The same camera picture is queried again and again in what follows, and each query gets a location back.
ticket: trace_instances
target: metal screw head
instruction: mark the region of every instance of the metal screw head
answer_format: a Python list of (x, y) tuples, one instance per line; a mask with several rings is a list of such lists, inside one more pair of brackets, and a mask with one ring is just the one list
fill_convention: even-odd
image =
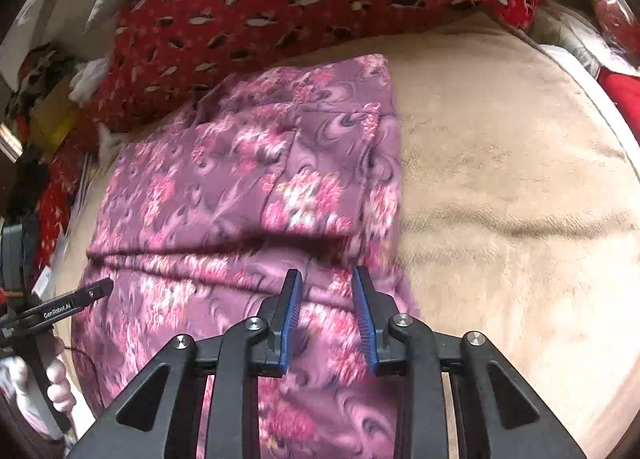
[(262, 329), (264, 327), (264, 322), (262, 318), (258, 318), (257, 316), (252, 316), (251, 318), (246, 319), (246, 322), (244, 322), (244, 326), (249, 331), (257, 331), (258, 329)]
[(482, 345), (486, 342), (484, 335), (478, 331), (471, 331), (466, 335), (466, 339), (469, 340), (471, 345)]
[(414, 319), (411, 318), (411, 316), (407, 315), (406, 313), (395, 314), (392, 320), (394, 321), (394, 324), (400, 327), (407, 327), (411, 325), (414, 321)]
[(171, 342), (171, 345), (173, 345), (175, 349), (186, 349), (191, 343), (193, 343), (193, 338), (188, 334), (178, 334)]

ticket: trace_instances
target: beige fleece blanket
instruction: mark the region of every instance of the beige fleece blanket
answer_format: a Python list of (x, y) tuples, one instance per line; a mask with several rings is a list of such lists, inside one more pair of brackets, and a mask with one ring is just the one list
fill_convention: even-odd
[[(640, 184), (625, 152), (567, 73), (486, 16), (295, 63), (368, 52), (390, 61), (398, 260), (422, 319), (487, 334), (588, 457), (604, 459), (640, 409)], [(105, 185), (92, 185), (59, 293), (78, 283)]]

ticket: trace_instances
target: finger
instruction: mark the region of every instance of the finger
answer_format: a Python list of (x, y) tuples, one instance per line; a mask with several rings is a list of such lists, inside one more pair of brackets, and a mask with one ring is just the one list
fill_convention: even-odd
[(16, 356), (11, 360), (9, 363), (9, 375), (15, 388), (20, 392), (24, 392), (29, 380), (29, 368), (22, 358)]
[(54, 403), (61, 403), (68, 399), (69, 396), (73, 396), (73, 394), (71, 394), (69, 380), (65, 378), (61, 383), (50, 385), (47, 389), (47, 395)]
[(60, 356), (62, 351), (65, 350), (65, 343), (62, 341), (62, 338), (58, 338), (56, 336), (55, 343), (53, 344), (53, 348), (55, 349), (56, 356)]
[(47, 367), (47, 378), (51, 383), (61, 383), (66, 376), (65, 364), (55, 359)]
[(54, 403), (53, 408), (56, 409), (58, 412), (69, 413), (71, 412), (71, 409), (75, 407), (75, 405), (76, 405), (76, 399), (72, 395), (69, 399), (62, 401), (61, 403)]

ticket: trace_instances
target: pink floral fabric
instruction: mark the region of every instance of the pink floral fabric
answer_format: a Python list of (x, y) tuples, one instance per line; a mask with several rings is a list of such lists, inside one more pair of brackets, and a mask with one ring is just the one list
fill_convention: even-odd
[(400, 179), (378, 54), (226, 78), (125, 147), (84, 277), (108, 275), (114, 290), (72, 331), (101, 365), (96, 385), (76, 362), (89, 403), (98, 389), (111, 401), (176, 333), (211, 337), (254, 315), (295, 267), (305, 337), (285, 378), (260, 381), (262, 456), (391, 457), (396, 389), (366, 372), (350, 269), (367, 264), (376, 287), (415, 313), (392, 265)]

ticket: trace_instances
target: yellow object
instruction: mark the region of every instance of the yellow object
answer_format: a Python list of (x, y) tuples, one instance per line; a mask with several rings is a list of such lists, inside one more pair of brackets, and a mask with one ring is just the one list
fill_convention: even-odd
[(30, 142), (52, 158), (74, 128), (80, 107), (68, 98), (71, 76), (65, 76), (31, 113)]

